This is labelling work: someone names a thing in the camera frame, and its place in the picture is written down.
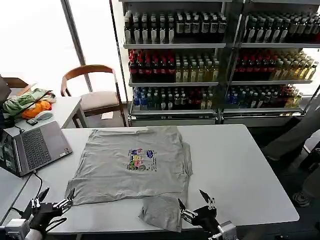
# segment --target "green cloth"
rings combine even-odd
[[[34,103],[47,92],[45,89],[36,88],[33,91],[26,92],[21,96],[9,96],[3,104],[4,111],[10,116],[16,116],[19,112]]]

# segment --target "gray t-shirt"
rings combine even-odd
[[[66,195],[75,188],[74,205],[144,198],[141,219],[180,232],[177,198],[187,201],[191,174],[190,149],[176,126],[94,130]],[[162,208],[176,211],[163,213]]]

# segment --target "orange bag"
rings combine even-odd
[[[22,117],[24,119],[32,119],[35,116],[37,116],[39,113],[45,111],[45,110],[51,110],[51,103],[47,101],[38,101],[35,104],[34,108],[28,108],[22,113]]]

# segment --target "shelf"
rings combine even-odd
[[[213,109],[203,110],[133,110],[131,115],[133,116],[147,116],[147,115],[213,115],[215,111]]]
[[[250,0],[251,3],[320,5],[320,0]]]
[[[311,80],[273,80],[273,81],[232,81],[231,85],[284,85],[284,84],[310,84]]]
[[[148,2],[148,3],[162,3],[162,2],[174,2],[174,3],[232,3],[232,0],[119,0],[119,2],[123,3],[136,3],[136,2]]]
[[[217,86],[219,82],[129,82],[130,87],[207,87]]]
[[[225,46],[225,43],[123,44],[125,49],[222,49]]]
[[[320,48],[320,43],[241,43],[241,48]]]
[[[223,114],[283,114],[283,113],[303,113],[301,108],[234,108],[224,109]]]

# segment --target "computer mouse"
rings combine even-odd
[[[46,111],[40,112],[37,116],[34,117],[34,119],[37,121],[41,121],[41,120],[49,119],[52,116],[53,116],[52,112],[49,110],[46,110]]]

